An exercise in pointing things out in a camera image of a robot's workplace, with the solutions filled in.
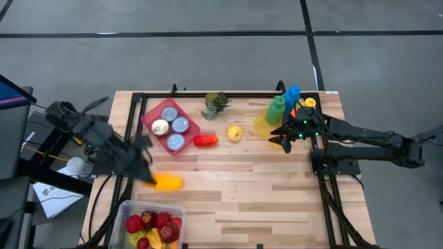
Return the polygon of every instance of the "plastic fruit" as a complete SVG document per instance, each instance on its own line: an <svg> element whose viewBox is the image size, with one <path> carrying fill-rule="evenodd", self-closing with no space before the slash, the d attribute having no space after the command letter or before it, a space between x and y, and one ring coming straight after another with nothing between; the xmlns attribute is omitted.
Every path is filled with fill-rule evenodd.
<svg viewBox="0 0 443 249"><path fill-rule="evenodd" d="M171 214L167 212L161 212L157 215L155 220L155 227L161 229L166 223L171 222Z"/></svg>
<svg viewBox="0 0 443 249"><path fill-rule="evenodd" d="M179 237L180 229L174 222L168 222L160 229L160 238L164 243L172 243Z"/></svg>
<svg viewBox="0 0 443 249"><path fill-rule="evenodd" d="M157 228L152 228L149 232L147 232L146 237L150 240L151 247L153 247L154 249L163 248L163 242L161 242L159 231L157 230Z"/></svg>
<svg viewBox="0 0 443 249"><path fill-rule="evenodd" d="M176 240L172 243L169 243L169 248L171 249L179 249L179 240Z"/></svg>
<svg viewBox="0 0 443 249"><path fill-rule="evenodd" d="M140 230L135 233L129 234L129 243L134 247L137 247L137 242L139 239L146 237L146 232L144 230Z"/></svg>
<svg viewBox="0 0 443 249"><path fill-rule="evenodd" d="M177 226L179 227L179 229L181 229L181 219L179 217L175 217L172 219L172 222L174 222L175 224L177 224Z"/></svg>
<svg viewBox="0 0 443 249"><path fill-rule="evenodd" d="M153 211L144 211L141 213L141 220L143 221L143 227L145 230L149 231L155 226L155 220L157 218L157 213Z"/></svg>
<svg viewBox="0 0 443 249"><path fill-rule="evenodd" d="M209 147L216 145L219 141L217 135L197 135L194 138L194 145L198 147Z"/></svg>
<svg viewBox="0 0 443 249"><path fill-rule="evenodd" d="M150 247L150 240L141 238L137 241L137 249L148 249Z"/></svg>
<svg viewBox="0 0 443 249"><path fill-rule="evenodd" d="M173 174L155 173L152 177L157 184L143 183L145 187L153 188L158 191L176 191L180 190L185 185L181 177Z"/></svg>
<svg viewBox="0 0 443 249"><path fill-rule="evenodd" d="M228 126L228 139L232 142L237 142L242 137L242 128L237 125Z"/></svg>
<svg viewBox="0 0 443 249"><path fill-rule="evenodd" d="M141 217L137 214L130 216L126 220L126 231L130 233L138 232L143 229L143 222L141 221Z"/></svg>

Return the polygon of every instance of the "can lid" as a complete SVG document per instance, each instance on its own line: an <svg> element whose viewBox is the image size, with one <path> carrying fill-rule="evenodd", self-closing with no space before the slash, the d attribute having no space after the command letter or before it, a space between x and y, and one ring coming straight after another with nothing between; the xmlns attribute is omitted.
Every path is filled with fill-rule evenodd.
<svg viewBox="0 0 443 249"><path fill-rule="evenodd" d="M189 128L189 121L184 117L178 117L172 122L172 129L176 132L184 132Z"/></svg>
<svg viewBox="0 0 443 249"><path fill-rule="evenodd" d="M152 123L151 131L155 135L164 135L169 131L169 124L166 120L155 120Z"/></svg>
<svg viewBox="0 0 443 249"><path fill-rule="evenodd" d="M185 144L185 138L178 133L172 134L168 138L168 148L171 150L178 150Z"/></svg>
<svg viewBox="0 0 443 249"><path fill-rule="evenodd" d="M161 111L161 118L170 122L176 119L178 114L174 107L166 107Z"/></svg>

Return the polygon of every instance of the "black floor line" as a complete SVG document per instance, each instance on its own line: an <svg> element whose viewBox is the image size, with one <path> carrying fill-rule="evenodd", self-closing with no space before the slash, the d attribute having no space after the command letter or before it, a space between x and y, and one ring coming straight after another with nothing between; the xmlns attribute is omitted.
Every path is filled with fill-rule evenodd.
<svg viewBox="0 0 443 249"><path fill-rule="evenodd" d="M443 35L443 30L312 31L313 36Z"/></svg>
<svg viewBox="0 0 443 249"><path fill-rule="evenodd" d="M144 33L0 33L0 38L137 38L137 37L268 37L306 35L297 30L238 30Z"/></svg>
<svg viewBox="0 0 443 249"><path fill-rule="evenodd" d="M7 11L9 10L9 7L12 4L12 1L14 1L14 0L8 0L5 3L5 6L3 6L3 8L1 9L1 11L0 11L0 21L5 17Z"/></svg>
<svg viewBox="0 0 443 249"><path fill-rule="evenodd" d="M306 0L300 0L300 5L302 7L303 20L305 21L307 43L309 46L309 52L311 54L312 66L314 67L317 90L324 91L325 85L323 83L323 76L321 75L320 62L318 61L316 42L314 41L314 36L312 35L311 19L309 18Z"/></svg>

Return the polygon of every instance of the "blue bottle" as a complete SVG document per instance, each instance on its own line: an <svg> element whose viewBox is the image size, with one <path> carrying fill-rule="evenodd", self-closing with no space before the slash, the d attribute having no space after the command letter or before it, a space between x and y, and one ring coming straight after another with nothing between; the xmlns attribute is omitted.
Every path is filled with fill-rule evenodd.
<svg viewBox="0 0 443 249"><path fill-rule="evenodd" d="M294 108L294 102L300 99L300 87L291 86L289 90L284 93L284 115L287 115Z"/></svg>

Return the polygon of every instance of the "white cup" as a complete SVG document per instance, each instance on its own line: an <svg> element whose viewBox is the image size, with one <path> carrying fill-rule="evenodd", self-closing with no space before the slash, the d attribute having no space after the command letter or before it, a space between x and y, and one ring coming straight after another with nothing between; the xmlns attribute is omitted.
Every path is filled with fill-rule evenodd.
<svg viewBox="0 0 443 249"><path fill-rule="evenodd" d="M87 177L92 173L92 165L78 157L69 159L66 166L72 175Z"/></svg>

